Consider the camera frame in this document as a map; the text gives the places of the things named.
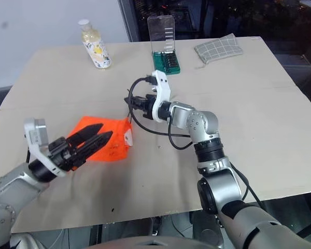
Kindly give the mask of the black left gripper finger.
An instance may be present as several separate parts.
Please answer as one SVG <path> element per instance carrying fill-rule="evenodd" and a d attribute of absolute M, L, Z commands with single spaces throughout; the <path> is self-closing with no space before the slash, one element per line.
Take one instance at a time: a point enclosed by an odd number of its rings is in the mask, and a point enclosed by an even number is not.
<path fill-rule="evenodd" d="M 79 148 L 79 159 L 86 161 L 89 157 L 102 149 L 109 142 L 112 134 L 112 131 L 103 132 L 87 140 Z"/>
<path fill-rule="evenodd" d="M 102 123 L 88 125 L 81 130 L 75 132 L 74 134 L 70 135 L 67 138 L 67 142 L 74 147 L 78 147 L 79 145 L 86 142 L 88 139 L 97 135 L 102 126 Z"/>

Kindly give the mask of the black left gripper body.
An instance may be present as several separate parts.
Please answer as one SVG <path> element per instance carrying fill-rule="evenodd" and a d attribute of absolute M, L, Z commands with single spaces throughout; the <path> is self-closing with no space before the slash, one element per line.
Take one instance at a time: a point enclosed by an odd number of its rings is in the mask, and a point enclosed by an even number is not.
<path fill-rule="evenodd" d="M 76 170 L 86 163 L 86 158 L 77 154 L 77 148 L 72 146 L 64 137 L 50 143 L 49 159 L 61 170 L 66 172 Z"/>

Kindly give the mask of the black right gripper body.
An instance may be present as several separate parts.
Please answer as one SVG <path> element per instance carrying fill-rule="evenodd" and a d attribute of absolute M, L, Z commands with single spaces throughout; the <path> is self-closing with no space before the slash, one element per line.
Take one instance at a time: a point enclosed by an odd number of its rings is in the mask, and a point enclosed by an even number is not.
<path fill-rule="evenodd" d="M 135 97 L 135 109 L 143 111 L 143 117 L 153 120 L 152 109 L 156 101 L 156 95 L 147 94 L 145 97 Z"/>

